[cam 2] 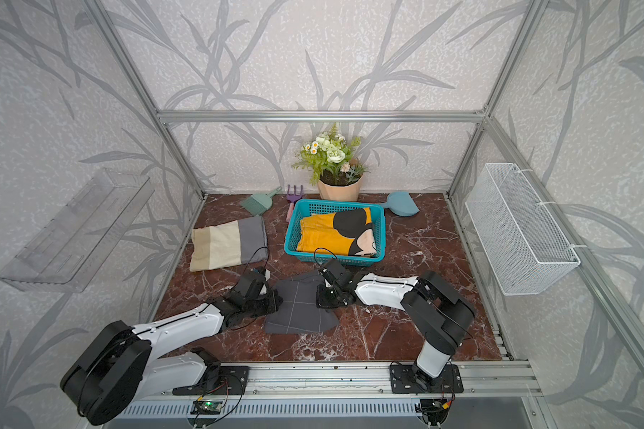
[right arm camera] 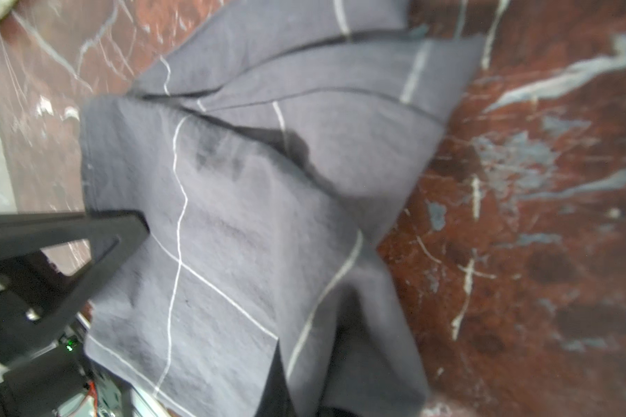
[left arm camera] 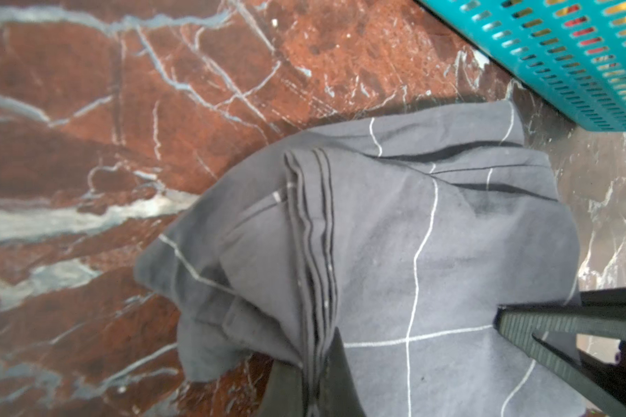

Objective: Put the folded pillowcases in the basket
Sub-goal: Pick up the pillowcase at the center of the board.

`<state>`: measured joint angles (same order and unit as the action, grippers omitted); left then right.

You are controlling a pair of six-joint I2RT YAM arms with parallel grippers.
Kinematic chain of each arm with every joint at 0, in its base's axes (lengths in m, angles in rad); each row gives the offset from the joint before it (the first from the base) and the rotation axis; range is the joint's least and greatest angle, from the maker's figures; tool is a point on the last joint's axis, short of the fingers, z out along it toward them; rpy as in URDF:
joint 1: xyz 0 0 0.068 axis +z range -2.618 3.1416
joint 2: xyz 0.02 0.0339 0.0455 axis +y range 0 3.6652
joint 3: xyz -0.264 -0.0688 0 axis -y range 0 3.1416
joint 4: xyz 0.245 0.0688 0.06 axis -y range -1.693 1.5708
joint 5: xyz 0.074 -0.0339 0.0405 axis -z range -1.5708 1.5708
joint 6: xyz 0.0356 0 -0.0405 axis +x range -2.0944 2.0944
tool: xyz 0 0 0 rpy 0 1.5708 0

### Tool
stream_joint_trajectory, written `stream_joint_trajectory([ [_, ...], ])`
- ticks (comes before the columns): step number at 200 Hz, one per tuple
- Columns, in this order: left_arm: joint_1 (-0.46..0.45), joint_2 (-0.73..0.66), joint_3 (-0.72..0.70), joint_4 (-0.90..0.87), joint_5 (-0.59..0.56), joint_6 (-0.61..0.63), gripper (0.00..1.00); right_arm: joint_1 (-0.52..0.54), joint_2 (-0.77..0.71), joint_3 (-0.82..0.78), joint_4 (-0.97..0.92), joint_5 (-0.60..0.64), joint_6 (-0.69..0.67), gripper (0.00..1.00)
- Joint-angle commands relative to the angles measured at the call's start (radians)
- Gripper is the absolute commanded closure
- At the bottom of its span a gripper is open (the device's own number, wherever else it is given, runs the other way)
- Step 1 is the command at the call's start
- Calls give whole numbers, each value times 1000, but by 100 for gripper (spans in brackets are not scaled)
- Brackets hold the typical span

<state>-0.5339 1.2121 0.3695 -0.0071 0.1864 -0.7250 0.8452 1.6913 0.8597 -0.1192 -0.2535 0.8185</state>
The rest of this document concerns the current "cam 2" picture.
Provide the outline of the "orange cartoon pillowcase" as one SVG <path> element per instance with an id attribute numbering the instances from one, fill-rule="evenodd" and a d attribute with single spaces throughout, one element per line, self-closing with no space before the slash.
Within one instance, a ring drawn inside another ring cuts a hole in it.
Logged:
<path id="1" fill-rule="evenodd" d="M 332 214 L 314 214 L 300 222 L 299 252 L 328 250 L 337 256 L 371 257 L 377 254 L 368 207 Z"/>

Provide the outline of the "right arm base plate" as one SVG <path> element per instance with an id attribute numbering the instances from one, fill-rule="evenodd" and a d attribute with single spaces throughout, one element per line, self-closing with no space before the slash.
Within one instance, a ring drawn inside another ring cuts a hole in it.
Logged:
<path id="1" fill-rule="evenodd" d="M 459 366 L 448 361 L 437 377 L 431 377 L 415 363 L 402 364 L 392 361 L 388 367 L 391 389 L 394 394 L 434 393 L 459 394 L 464 392 Z"/>

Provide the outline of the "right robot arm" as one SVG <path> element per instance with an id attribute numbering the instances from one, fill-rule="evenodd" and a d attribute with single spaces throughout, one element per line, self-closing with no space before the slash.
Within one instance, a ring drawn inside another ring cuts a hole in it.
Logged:
<path id="1" fill-rule="evenodd" d="M 332 258 L 318 272 L 324 279 L 316 292 L 320 309 L 381 306 L 409 316 L 424 338 L 413 375 L 426 387 L 442 375 L 476 318 L 474 306 L 433 271 L 404 278 L 352 273 Z"/>

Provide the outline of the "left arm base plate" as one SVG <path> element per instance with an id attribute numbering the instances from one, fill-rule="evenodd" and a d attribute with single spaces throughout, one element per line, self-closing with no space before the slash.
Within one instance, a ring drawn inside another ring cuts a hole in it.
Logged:
<path id="1" fill-rule="evenodd" d="M 196 384 L 173 389 L 175 396 L 242 395 L 247 386 L 248 366 L 211 365 Z"/>

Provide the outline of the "dark grey checked pillowcase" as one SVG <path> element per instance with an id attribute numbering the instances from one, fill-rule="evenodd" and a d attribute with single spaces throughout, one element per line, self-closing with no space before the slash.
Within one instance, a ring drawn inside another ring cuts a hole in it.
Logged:
<path id="1" fill-rule="evenodd" d="M 317 289 L 324 282 L 315 270 L 277 282 L 275 290 L 283 302 L 266 317 L 265 333 L 322 334 L 335 329 L 339 320 L 334 311 L 317 307 Z"/>

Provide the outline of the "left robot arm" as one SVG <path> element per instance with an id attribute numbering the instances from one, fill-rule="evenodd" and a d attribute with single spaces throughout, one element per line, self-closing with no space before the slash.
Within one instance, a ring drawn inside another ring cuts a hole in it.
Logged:
<path id="1" fill-rule="evenodd" d="M 141 325 L 115 321 L 82 352 L 60 388 L 91 425 L 104 425 L 132 402 L 164 391 L 214 393 L 227 383 L 219 360 L 203 348 L 179 356 L 175 350 L 274 314 L 283 302 L 266 269 L 256 268 L 225 296 L 195 309 Z"/>

